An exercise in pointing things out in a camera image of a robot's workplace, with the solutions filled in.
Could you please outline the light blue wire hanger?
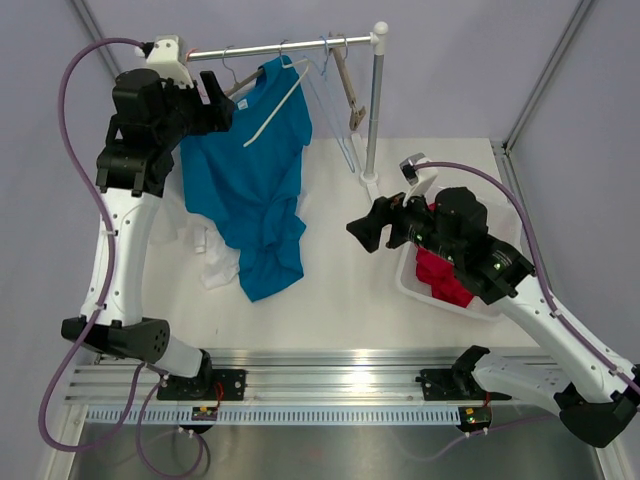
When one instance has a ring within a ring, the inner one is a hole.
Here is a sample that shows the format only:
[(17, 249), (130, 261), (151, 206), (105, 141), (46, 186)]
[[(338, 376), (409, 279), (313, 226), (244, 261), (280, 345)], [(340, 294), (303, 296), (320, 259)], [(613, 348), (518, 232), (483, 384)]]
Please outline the light blue wire hanger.
[(315, 83), (313, 80), (309, 79), (308, 83), (314, 93), (314, 96), (316, 97), (316, 101), (318, 102), (318, 105), (320, 106), (320, 109), (324, 115), (324, 118), (329, 126), (329, 129), (331, 130), (331, 133), (333, 134), (333, 137), (343, 155), (343, 158), (346, 162), (346, 165), (349, 169), (349, 171), (354, 174), (356, 171), (355, 168), (355, 161), (353, 159), (353, 156), (351, 154), (350, 149), (348, 148), (347, 144), (346, 144), (346, 140), (345, 137), (343, 135), (342, 129), (341, 129), (341, 125), (340, 122), (338, 120), (338, 112), (336, 109), (336, 102), (335, 99), (333, 97), (333, 93), (332, 93), (332, 89), (330, 86), (330, 82), (328, 80), (328, 76), (327, 76), (327, 69), (328, 69), (328, 62), (329, 62), (329, 56), (330, 56), (330, 49), (329, 49), (329, 45), (328, 45), (328, 39), (324, 36), (321, 35), (319, 36), (319, 39), (322, 40), (323, 42), (323, 52), (324, 52), (324, 60), (322, 61), (322, 65), (319, 66), (318, 63), (314, 60), (312, 60), (309, 56), (304, 56), (304, 59), (307, 60), (311, 65), (314, 66), (316, 74), (318, 79), (321, 81), (321, 85), (322, 85), (322, 90), (324, 91), (324, 93), (322, 95), (320, 95), (318, 93), (318, 90), (316, 89)]

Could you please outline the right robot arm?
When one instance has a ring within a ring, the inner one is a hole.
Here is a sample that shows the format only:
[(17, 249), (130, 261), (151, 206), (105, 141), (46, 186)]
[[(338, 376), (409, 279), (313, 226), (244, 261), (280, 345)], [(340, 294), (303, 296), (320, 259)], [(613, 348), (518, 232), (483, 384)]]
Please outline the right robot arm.
[(518, 324), (561, 369), (546, 373), (471, 346), (451, 367), (460, 395), (507, 395), (558, 416), (584, 443), (608, 446), (637, 413), (638, 366), (601, 342), (586, 346), (587, 329), (544, 294), (531, 262), (489, 234), (487, 215), (470, 190), (453, 187), (440, 191), (433, 207), (421, 196), (380, 197), (346, 229), (369, 253), (388, 228), (387, 248), (412, 243), (445, 260), (466, 290)]

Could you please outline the blue t shirt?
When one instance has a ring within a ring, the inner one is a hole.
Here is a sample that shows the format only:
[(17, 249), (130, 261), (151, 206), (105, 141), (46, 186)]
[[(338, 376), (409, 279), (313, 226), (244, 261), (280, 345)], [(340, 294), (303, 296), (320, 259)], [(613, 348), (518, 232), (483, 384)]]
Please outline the blue t shirt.
[(188, 136), (180, 144), (186, 209), (212, 220), (226, 245), (240, 252), (239, 283), (252, 302), (304, 275), (306, 226), (297, 207), (303, 150), (312, 137), (299, 87), (258, 140), (242, 146), (297, 78), (279, 72), (278, 58), (262, 68), (255, 87), (237, 101), (228, 132)]

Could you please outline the grey wooden hanger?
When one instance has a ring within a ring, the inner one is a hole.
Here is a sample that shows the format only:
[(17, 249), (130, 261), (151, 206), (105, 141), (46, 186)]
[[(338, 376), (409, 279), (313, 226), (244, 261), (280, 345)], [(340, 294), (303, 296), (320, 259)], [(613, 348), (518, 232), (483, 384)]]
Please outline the grey wooden hanger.
[(227, 63), (226, 63), (226, 54), (227, 54), (228, 50), (231, 49), (231, 48), (233, 48), (233, 45), (230, 45), (230, 46), (226, 47), (223, 50), (223, 54), (222, 54), (222, 57), (221, 57), (221, 62), (222, 62), (223, 68), (228, 70), (231, 73), (232, 79), (233, 79), (232, 86), (225, 91), (225, 95), (227, 97), (232, 97), (234, 94), (238, 93), (243, 88), (247, 87), (251, 82), (253, 82), (254, 80), (257, 80), (260, 77), (260, 75), (263, 73), (263, 68), (262, 67), (258, 67), (253, 73), (248, 75), (246, 78), (244, 78), (242, 80), (239, 80), (237, 78), (235, 70), (233, 68), (229, 67), (227, 65)]

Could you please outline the red t shirt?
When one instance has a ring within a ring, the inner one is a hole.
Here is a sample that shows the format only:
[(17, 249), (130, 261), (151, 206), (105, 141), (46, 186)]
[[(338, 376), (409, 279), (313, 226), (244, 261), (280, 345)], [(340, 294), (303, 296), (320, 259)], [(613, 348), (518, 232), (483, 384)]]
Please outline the red t shirt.
[(422, 248), (416, 253), (416, 277), (431, 287), (433, 298), (445, 303), (467, 308), (474, 298), (455, 278), (450, 263)]

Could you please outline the cream plastic hanger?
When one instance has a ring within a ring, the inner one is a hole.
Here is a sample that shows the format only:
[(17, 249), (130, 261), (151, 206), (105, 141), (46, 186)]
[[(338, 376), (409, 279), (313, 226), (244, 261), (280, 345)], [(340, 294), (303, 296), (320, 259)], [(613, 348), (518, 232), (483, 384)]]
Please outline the cream plastic hanger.
[(266, 130), (266, 128), (269, 126), (272, 120), (277, 116), (277, 114), (280, 112), (280, 110), (286, 104), (289, 98), (301, 86), (302, 80), (306, 77), (306, 75), (309, 72), (310, 60), (307, 58), (303, 58), (302, 60), (298, 60), (298, 61), (289, 61), (288, 63), (284, 61), (284, 45), (285, 44), (286, 44), (286, 40), (283, 40), (278, 44), (277, 54), (278, 54), (278, 61), (280, 63), (279, 72), (282, 73), (285, 70), (291, 70), (297, 73), (297, 78), (289, 86), (288, 90), (282, 95), (278, 103), (270, 111), (270, 113), (267, 115), (267, 117), (264, 119), (263, 123), (258, 127), (258, 129), (254, 132), (254, 134), (242, 144), (244, 148), (248, 148), (250, 145), (252, 145), (255, 141), (258, 140), (258, 138)]

